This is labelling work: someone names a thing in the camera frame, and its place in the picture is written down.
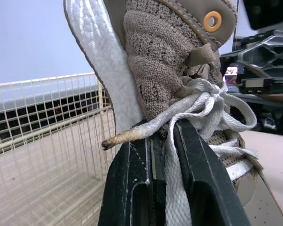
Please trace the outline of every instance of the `eyelet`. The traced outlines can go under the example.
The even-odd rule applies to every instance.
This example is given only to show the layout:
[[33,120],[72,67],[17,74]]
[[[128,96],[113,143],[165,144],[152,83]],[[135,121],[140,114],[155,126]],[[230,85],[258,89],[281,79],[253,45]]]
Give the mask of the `eyelet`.
[[[209,24],[211,18],[214,19],[213,26],[210,26]],[[216,32],[221,27],[221,24],[222,24],[222,17],[220,13],[216,11],[212,11],[206,14],[203,20],[203,27],[207,32]]]

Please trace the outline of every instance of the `shoe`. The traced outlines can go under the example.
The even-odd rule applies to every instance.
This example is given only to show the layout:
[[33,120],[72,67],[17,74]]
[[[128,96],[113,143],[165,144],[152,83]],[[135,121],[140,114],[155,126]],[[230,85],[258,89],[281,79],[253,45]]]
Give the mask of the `shoe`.
[[[150,136],[171,120],[165,143],[168,225],[191,223],[181,172],[174,173],[172,141],[172,126],[189,118],[223,161],[251,224],[283,226],[256,154],[238,134],[255,125],[255,115],[222,82],[218,48],[237,21],[230,0],[64,0],[64,11],[112,101],[120,135],[103,147]],[[243,113],[245,125],[228,114],[231,105]],[[127,131],[143,118],[149,122]]]

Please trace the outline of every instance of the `wire basket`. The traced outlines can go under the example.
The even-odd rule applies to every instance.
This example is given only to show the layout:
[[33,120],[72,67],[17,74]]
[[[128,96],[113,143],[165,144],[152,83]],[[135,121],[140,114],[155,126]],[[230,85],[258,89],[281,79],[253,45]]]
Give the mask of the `wire basket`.
[[0,84],[0,226],[96,225],[114,133],[94,73]]

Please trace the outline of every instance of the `brown knit fabric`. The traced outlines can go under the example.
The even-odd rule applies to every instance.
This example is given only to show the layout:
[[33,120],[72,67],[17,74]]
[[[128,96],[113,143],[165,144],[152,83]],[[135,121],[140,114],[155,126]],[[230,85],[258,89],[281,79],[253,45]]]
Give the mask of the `brown knit fabric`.
[[124,29],[128,65],[146,119],[151,120],[183,88],[184,62],[203,43],[175,12],[156,0],[128,0]]

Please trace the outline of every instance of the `shoelace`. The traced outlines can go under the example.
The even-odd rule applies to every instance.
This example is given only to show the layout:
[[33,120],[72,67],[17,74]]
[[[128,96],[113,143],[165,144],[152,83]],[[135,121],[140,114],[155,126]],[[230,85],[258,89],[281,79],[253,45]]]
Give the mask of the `shoelace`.
[[[166,141],[166,225],[181,226],[192,225],[189,202],[184,190],[181,167],[177,151],[174,145],[173,130],[179,119],[189,119],[198,129],[201,137],[207,141],[216,130],[230,129],[233,132],[242,132],[252,129],[256,125],[256,117],[252,109],[241,99],[227,94],[225,83],[221,87],[213,85],[204,79],[191,80],[187,86],[199,90],[198,93],[189,96],[189,106],[183,113],[176,114],[169,123],[168,137]],[[177,103],[178,108],[186,103],[182,100]],[[234,106],[240,110],[246,120],[242,124],[225,112],[225,106]],[[224,154],[247,153],[257,158],[254,151],[235,147],[237,139],[232,139],[221,145],[210,145],[210,148],[220,157]],[[241,161],[227,168],[231,180],[235,180],[252,168],[248,161]]]

